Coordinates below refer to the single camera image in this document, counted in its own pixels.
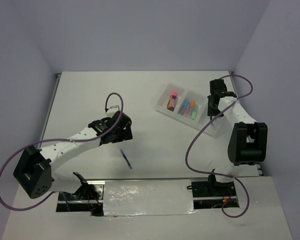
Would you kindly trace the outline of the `blue highlighter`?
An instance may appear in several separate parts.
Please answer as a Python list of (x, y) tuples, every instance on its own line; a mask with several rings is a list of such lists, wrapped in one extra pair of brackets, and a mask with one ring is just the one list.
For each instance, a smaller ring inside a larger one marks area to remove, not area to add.
[(180, 105), (180, 108), (178, 110), (178, 114), (179, 115), (183, 115), (184, 114), (184, 111), (187, 107), (187, 105), (189, 104), (189, 100), (188, 99), (185, 99), (182, 104)]

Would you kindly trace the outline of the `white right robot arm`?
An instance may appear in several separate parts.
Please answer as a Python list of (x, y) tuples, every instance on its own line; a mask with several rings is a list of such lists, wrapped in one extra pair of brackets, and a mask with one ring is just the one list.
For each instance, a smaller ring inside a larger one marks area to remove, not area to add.
[(266, 158), (268, 126), (253, 119), (243, 108), (237, 95), (228, 91), (223, 79), (210, 81), (210, 95), (207, 97), (207, 115), (212, 120), (222, 110), (228, 110), (219, 116), (226, 120), (231, 128), (227, 147), (228, 161), (213, 171), (215, 179), (207, 184), (208, 192), (213, 196), (220, 195), (225, 183), (237, 177), (248, 166), (263, 162)]

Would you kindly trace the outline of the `blue pen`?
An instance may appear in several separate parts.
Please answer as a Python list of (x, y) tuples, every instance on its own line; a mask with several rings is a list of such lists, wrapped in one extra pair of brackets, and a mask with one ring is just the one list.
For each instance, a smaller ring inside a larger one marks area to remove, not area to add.
[(124, 151), (122, 150), (122, 149), (120, 149), (120, 152), (121, 152), (121, 155), (123, 156), (123, 158), (124, 158), (124, 160), (126, 161), (126, 163), (127, 163), (127, 165), (128, 165), (128, 167), (129, 167), (129, 169), (133, 169), (133, 167), (132, 167), (132, 165), (130, 164), (130, 162), (129, 162), (129, 160), (128, 160), (128, 158), (127, 158), (127, 156), (125, 155), (125, 153), (124, 153)]

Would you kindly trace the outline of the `pink-capped small bottle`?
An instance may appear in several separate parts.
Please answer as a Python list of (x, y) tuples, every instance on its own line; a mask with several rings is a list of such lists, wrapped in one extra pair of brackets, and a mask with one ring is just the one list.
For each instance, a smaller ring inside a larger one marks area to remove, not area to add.
[(166, 109), (173, 112), (177, 105), (178, 93), (176, 91), (172, 91), (169, 96), (169, 100), (166, 106)]

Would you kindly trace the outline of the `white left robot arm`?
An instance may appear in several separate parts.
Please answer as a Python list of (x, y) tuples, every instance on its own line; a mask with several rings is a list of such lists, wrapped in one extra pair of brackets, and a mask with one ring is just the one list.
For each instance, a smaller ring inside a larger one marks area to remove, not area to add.
[(26, 147), (13, 175), (30, 199), (47, 192), (66, 192), (78, 200), (89, 192), (97, 196), (98, 191), (79, 172), (62, 173), (57, 169), (86, 151), (131, 140), (131, 126), (131, 118), (117, 111), (111, 117), (89, 123), (67, 141), (57, 140), (39, 149), (33, 145)]

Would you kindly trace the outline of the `purple highlighter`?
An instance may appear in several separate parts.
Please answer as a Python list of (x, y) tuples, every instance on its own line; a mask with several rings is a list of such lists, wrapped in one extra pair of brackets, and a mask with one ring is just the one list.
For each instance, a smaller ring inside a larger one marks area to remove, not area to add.
[(186, 118), (188, 117), (189, 108), (190, 108), (190, 103), (187, 104), (187, 106), (183, 112), (183, 116)]

